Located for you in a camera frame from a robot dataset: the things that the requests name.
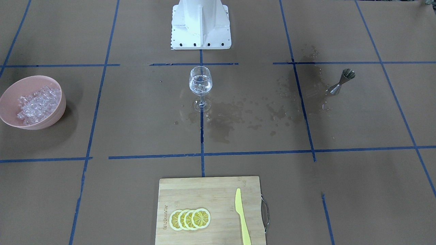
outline cutting board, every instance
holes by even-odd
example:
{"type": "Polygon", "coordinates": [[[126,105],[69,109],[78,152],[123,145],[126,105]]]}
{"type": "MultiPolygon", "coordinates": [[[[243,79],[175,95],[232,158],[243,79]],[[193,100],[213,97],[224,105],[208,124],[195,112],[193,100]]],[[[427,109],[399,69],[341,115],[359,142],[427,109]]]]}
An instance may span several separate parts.
{"type": "Polygon", "coordinates": [[[241,223],[235,210],[237,188],[241,188],[252,245],[266,245],[258,176],[161,179],[156,245],[242,245],[241,223]],[[169,218],[174,210],[198,208],[211,213],[208,227],[196,231],[175,231],[170,227],[169,218]]]}

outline yellow knife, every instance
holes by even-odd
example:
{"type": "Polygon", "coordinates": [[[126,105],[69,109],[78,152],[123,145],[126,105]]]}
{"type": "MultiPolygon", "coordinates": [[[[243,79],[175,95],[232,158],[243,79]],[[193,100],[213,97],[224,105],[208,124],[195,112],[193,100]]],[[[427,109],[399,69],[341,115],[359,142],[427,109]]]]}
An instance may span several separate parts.
{"type": "Polygon", "coordinates": [[[236,189],[235,209],[241,219],[242,242],[244,245],[251,245],[250,235],[248,234],[247,224],[245,223],[244,209],[242,208],[241,189],[236,189]]]}

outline sliced lemon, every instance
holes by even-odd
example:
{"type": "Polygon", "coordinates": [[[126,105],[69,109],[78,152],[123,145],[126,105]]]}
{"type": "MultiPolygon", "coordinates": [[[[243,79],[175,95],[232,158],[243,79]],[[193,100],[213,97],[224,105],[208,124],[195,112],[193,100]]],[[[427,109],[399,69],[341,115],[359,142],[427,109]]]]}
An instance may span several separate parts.
{"type": "Polygon", "coordinates": [[[179,214],[182,212],[181,209],[177,209],[170,215],[170,227],[175,231],[180,231],[182,228],[180,228],[179,223],[177,219],[179,218],[179,214]]]}
{"type": "Polygon", "coordinates": [[[194,215],[195,210],[191,210],[189,212],[187,212],[185,214],[185,217],[183,218],[183,224],[185,225],[186,228],[188,228],[188,230],[198,230],[197,227],[194,226],[194,224],[192,223],[192,216],[194,215]]]}
{"type": "Polygon", "coordinates": [[[211,222],[211,213],[205,208],[199,208],[194,211],[191,220],[195,228],[204,229],[211,222]]]}
{"type": "Polygon", "coordinates": [[[179,213],[179,217],[177,217],[177,223],[179,224],[179,227],[184,229],[184,230],[186,230],[186,231],[189,230],[189,229],[185,227],[184,218],[185,218],[186,213],[189,212],[189,211],[191,211],[191,210],[190,209],[182,210],[179,213]]]}

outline pink bowl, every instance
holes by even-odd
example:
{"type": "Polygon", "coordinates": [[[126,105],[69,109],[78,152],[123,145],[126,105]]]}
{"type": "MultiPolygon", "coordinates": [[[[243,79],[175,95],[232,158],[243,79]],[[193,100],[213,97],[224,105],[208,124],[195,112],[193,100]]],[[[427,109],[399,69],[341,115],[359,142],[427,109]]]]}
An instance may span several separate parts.
{"type": "Polygon", "coordinates": [[[65,94],[57,81],[46,76],[31,76],[17,81],[3,93],[0,98],[0,118],[6,124],[20,129],[44,129],[53,125],[62,117],[65,112],[66,104],[65,94]],[[62,92],[61,101],[54,112],[46,119],[29,126],[25,126],[23,124],[23,120],[17,118],[17,114],[21,111],[21,108],[18,105],[18,98],[20,96],[29,95],[44,86],[60,89],[62,92]]]}

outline jigger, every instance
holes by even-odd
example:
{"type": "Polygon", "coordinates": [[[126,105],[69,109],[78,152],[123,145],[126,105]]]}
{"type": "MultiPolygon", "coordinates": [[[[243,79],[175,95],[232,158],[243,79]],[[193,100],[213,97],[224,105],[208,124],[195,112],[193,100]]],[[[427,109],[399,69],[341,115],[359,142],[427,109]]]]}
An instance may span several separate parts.
{"type": "Polygon", "coordinates": [[[342,71],[342,75],[341,75],[341,79],[339,80],[339,82],[331,87],[329,87],[329,89],[327,89],[327,92],[333,94],[333,95],[337,95],[339,94],[339,91],[341,90],[341,86],[350,81],[351,79],[355,78],[356,73],[351,70],[351,69],[344,69],[342,71]]]}

